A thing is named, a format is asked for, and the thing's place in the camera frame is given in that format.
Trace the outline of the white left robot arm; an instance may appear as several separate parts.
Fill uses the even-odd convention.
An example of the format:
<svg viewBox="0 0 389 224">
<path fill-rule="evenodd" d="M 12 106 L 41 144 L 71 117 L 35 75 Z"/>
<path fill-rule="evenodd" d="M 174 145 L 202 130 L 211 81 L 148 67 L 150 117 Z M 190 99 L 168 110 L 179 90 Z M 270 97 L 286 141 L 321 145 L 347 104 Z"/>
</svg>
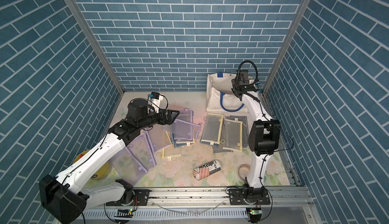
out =
<svg viewBox="0 0 389 224">
<path fill-rule="evenodd" d="M 101 204 L 133 204 L 133 185 L 124 179 L 117 179 L 95 190 L 84 186 L 106 162 L 126 149 L 142 130 L 156 124 L 171 125 L 179 114 L 178 110 L 160 108 L 144 98 L 130 101 L 126 117 L 110 127 L 105 137 L 84 157 L 57 175 L 46 175 L 40 180 L 42 206 L 62 224 L 70 224 L 87 209 Z"/>
</svg>

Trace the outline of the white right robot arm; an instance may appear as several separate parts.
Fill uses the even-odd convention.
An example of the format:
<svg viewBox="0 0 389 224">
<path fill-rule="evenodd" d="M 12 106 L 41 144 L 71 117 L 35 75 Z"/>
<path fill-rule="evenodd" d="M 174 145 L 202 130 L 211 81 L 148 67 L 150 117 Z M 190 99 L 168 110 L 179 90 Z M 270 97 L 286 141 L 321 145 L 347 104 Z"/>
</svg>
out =
<svg viewBox="0 0 389 224">
<path fill-rule="evenodd" d="M 278 149 L 280 141 L 280 122 L 267 119 L 266 112 L 258 98 L 257 90 L 250 83 L 247 70 L 238 71 L 232 79 L 232 92 L 238 97 L 253 118 L 248 143 L 252 155 L 250 171 L 243 190 L 245 196 L 262 196 L 265 193 L 265 169 L 271 155 Z"/>
</svg>

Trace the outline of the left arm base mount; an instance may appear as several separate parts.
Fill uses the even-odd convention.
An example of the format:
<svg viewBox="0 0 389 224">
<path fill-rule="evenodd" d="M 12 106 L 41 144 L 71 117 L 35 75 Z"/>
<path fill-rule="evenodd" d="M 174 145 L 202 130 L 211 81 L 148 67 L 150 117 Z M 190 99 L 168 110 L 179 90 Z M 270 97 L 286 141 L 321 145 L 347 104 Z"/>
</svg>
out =
<svg viewBox="0 0 389 224">
<path fill-rule="evenodd" d="M 118 201 L 107 202 L 106 206 L 147 206 L 150 190 L 132 189 L 127 190 L 123 197 Z"/>
</svg>

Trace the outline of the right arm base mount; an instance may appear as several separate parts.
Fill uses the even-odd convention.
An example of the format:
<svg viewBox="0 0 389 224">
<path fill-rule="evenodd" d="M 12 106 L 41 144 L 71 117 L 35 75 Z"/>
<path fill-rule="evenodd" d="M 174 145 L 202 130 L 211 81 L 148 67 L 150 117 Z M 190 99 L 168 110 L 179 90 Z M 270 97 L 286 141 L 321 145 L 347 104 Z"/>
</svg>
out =
<svg viewBox="0 0 389 224">
<path fill-rule="evenodd" d="M 226 188 L 230 205 L 270 205 L 270 194 L 266 188 Z"/>
</svg>

